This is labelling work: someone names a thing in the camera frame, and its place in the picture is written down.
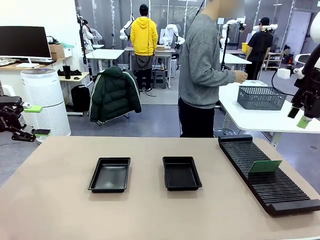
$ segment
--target black pants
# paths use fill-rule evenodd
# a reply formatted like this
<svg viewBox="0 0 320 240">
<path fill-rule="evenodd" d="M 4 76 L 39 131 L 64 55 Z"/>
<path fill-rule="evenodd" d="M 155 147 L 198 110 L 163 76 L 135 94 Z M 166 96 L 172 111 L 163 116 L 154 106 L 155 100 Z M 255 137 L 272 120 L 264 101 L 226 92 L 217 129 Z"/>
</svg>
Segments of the black pants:
<svg viewBox="0 0 320 240">
<path fill-rule="evenodd" d="M 182 128 L 181 138 L 213 138 L 215 109 L 202 109 L 190 106 L 179 98 L 179 119 Z"/>
<path fill-rule="evenodd" d="M 151 77 L 152 77 L 152 68 L 149 68 L 146 70 L 139 70 L 136 72 L 136 81 L 138 83 L 138 87 L 140 90 L 142 90 L 143 82 L 145 82 L 145 89 L 149 89 L 151 87 L 151 81 L 152 81 Z"/>
<path fill-rule="evenodd" d="M 245 72 L 248 74 L 248 80 L 257 80 L 263 61 L 253 61 L 252 64 L 245 66 Z"/>
</svg>

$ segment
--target hand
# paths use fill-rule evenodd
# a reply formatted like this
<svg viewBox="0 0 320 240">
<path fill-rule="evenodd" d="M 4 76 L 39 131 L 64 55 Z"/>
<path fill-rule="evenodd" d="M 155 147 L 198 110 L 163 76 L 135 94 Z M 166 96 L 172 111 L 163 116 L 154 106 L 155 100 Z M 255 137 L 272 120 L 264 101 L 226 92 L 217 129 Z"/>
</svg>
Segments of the hand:
<svg viewBox="0 0 320 240">
<path fill-rule="evenodd" d="M 236 83 L 242 84 L 248 78 L 248 74 L 246 74 L 244 71 L 234 71 L 234 73 Z"/>
</svg>

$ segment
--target person in yellow hoodie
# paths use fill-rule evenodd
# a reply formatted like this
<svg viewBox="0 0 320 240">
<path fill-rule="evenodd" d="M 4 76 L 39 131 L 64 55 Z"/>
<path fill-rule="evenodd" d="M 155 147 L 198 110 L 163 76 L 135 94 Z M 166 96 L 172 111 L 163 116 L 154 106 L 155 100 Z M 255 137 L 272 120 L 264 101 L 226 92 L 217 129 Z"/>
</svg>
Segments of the person in yellow hoodie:
<svg viewBox="0 0 320 240">
<path fill-rule="evenodd" d="M 148 6 L 140 6 L 141 17 L 138 17 L 131 26 L 130 39 L 134 47 L 134 70 L 139 90 L 143 88 L 145 78 L 145 91 L 151 90 L 152 59 L 156 53 L 158 33 L 154 21 L 148 18 Z"/>
</svg>

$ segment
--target gray sweater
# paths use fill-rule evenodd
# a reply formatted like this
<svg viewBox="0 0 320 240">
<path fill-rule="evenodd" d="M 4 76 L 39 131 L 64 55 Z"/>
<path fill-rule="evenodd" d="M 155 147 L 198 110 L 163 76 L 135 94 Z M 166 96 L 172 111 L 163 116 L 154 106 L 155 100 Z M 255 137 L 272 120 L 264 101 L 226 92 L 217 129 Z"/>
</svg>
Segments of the gray sweater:
<svg viewBox="0 0 320 240">
<path fill-rule="evenodd" d="M 181 59 L 179 95 L 196 108 L 210 109 L 219 100 L 219 86 L 234 83 L 233 71 L 220 71 L 220 47 L 216 23 L 199 14 L 187 33 Z"/>
</svg>

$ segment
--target yellow hoodie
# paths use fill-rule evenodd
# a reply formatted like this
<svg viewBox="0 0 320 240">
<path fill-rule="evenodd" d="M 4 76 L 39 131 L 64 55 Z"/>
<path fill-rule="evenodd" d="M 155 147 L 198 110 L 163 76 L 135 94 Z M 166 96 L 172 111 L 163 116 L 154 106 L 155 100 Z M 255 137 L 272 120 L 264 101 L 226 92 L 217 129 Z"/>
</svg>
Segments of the yellow hoodie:
<svg viewBox="0 0 320 240">
<path fill-rule="evenodd" d="M 155 22 L 146 16 L 138 17 L 132 23 L 130 39 L 135 54 L 151 56 L 156 51 L 158 41 Z"/>
</svg>

